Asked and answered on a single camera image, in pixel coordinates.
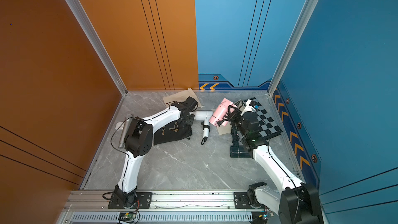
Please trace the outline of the black drawstring dryer bag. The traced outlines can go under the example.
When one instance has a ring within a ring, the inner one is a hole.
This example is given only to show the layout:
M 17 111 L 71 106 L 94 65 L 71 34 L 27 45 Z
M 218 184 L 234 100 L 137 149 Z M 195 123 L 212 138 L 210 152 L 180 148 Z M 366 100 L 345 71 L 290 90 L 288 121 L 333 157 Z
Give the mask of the black drawstring dryer bag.
M 154 128 L 153 145 L 181 141 L 190 138 L 192 125 L 185 120 L 175 120 L 168 124 L 157 125 Z

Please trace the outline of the pink hair dryer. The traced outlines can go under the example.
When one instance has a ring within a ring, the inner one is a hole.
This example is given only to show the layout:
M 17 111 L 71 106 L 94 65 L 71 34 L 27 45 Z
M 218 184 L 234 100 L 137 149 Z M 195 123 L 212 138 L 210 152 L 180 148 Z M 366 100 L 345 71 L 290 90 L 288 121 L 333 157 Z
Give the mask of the pink hair dryer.
M 228 116 L 234 112 L 237 108 L 237 105 L 235 105 L 232 101 L 224 98 L 222 102 L 218 105 L 216 110 L 213 112 L 209 123 L 216 126 L 226 126 L 229 121 L 228 121 Z

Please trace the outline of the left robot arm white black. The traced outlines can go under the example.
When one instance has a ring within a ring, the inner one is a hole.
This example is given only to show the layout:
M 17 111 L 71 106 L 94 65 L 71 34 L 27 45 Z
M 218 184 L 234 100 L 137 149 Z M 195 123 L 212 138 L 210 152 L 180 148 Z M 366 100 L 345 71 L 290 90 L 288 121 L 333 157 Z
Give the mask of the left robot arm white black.
M 144 119 L 135 117 L 124 136 L 125 162 L 121 178 L 111 196 L 112 203 L 124 208 L 137 206 L 137 178 L 144 156 L 153 146 L 190 138 L 197 100 L 187 97 Z

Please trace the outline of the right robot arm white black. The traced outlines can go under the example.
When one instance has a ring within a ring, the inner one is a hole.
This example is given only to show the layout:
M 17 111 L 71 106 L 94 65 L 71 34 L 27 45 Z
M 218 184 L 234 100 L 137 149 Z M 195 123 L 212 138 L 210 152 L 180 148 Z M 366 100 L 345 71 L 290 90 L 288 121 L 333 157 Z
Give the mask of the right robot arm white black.
M 322 224 L 324 222 L 319 193 L 312 184 L 304 183 L 275 155 L 260 127 L 257 104 L 248 102 L 243 111 L 228 106 L 225 121 L 241 135 L 243 148 L 264 169 L 276 186 L 265 183 L 249 186 L 249 203 L 254 208 L 266 207 L 277 214 L 282 224 Z

